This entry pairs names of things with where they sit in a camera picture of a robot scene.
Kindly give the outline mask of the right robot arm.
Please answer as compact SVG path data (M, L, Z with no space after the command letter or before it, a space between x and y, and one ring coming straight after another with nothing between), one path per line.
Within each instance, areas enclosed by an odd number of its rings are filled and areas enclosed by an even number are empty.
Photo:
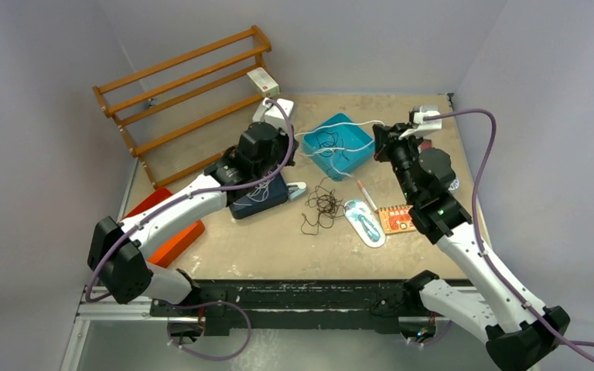
M422 139L402 134L411 124L374 124L374 158L391 164L416 230L450 257L483 300L467 297L430 271L406 283L405 308L447 317L485 345L501 370L528 370L559 345L559 340L531 314L534 309L559 333L570 323L560 306L548 307L501 262L475 223L449 191L456 178L449 155L438 148L420 150Z

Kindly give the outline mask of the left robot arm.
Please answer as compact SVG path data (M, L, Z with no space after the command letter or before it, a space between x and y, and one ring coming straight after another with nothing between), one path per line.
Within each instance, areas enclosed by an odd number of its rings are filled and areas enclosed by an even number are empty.
M86 301L112 297L124 305L146 296L168 302L181 316L195 313L200 296L193 290L193 279L181 270L150 263L148 256L189 225L227 208L285 166L293 166L298 144L291 121L285 125L250 124L237 145L181 191L138 215L98 222L88 257L93 274Z

